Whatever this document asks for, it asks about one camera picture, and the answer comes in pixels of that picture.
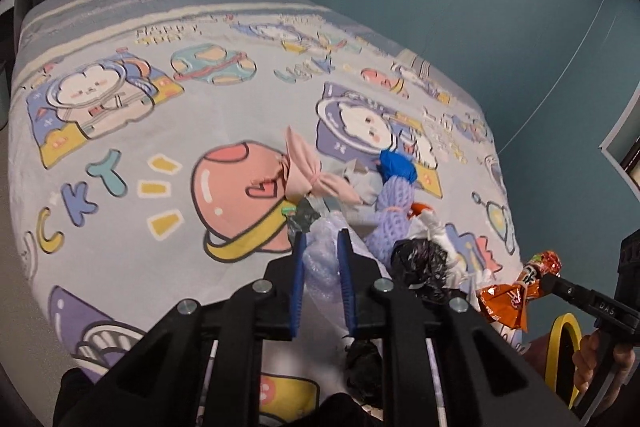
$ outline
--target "pink fabric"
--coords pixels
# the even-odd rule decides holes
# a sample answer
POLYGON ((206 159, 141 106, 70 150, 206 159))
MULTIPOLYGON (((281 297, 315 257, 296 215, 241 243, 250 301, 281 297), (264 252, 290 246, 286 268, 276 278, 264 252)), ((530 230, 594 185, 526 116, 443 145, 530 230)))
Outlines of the pink fabric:
POLYGON ((285 172, 288 170, 285 184, 285 197, 292 203, 299 203, 307 194, 313 196, 333 196, 349 204, 362 204, 357 192, 348 182, 331 174, 322 172, 320 158, 300 134, 287 127, 285 135, 287 156, 283 158, 285 172))

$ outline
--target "floor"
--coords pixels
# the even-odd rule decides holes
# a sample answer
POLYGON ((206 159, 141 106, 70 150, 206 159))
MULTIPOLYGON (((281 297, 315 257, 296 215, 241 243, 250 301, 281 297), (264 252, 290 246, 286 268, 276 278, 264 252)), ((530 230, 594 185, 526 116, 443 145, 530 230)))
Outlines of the floor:
POLYGON ((5 127, 0 131, 0 360, 27 406, 49 427, 60 377, 74 365, 31 298, 22 275, 9 215, 8 136, 5 127))

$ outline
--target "purple knitted item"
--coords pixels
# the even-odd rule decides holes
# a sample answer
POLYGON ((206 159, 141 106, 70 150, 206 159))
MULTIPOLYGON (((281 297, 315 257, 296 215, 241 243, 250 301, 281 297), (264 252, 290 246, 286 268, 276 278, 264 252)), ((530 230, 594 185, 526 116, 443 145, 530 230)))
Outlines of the purple knitted item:
POLYGON ((367 235, 364 244, 387 268, 389 268, 396 241, 406 239, 409 233, 407 214, 413 203, 414 187, 400 176, 391 176, 378 196, 376 216, 379 224, 367 235))

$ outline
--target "orange plastic packaging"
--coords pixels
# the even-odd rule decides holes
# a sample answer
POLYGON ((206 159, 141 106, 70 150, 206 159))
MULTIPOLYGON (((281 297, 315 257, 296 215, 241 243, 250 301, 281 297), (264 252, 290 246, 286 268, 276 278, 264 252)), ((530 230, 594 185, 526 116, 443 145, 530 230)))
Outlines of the orange plastic packaging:
POLYGON ((478 290, 481 312, 489 321, 527 331, 526 303, 544 295, 540 290, 542 276, 559 275, 561 268, 556 252, 546 250, 535 254, 513 284, 493 284, 478 290))

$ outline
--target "cartoon print bed sheet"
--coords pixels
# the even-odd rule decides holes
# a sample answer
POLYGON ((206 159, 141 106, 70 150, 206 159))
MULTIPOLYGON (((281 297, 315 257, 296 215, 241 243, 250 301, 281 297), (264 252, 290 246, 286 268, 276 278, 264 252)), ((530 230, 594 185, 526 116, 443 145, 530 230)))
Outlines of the cartoon print bed sheet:
MULTIPOLYGON (((492 134, 428 62, 304 0, 49 0, 27 18, 10 120, 15 237, 33 294, 94 380, 182 298, 211 303, 290 251, 269 176, 291 125, 324 170, 395 150, 470 273, 522 264, 492 134)), ((261 410, 343 391, 341 331, 305 298, 264 350, 261 410), (313 357, 307 355, 310 350, 313 357)), ((504 332, 519 342, 519 332, 504 332)))

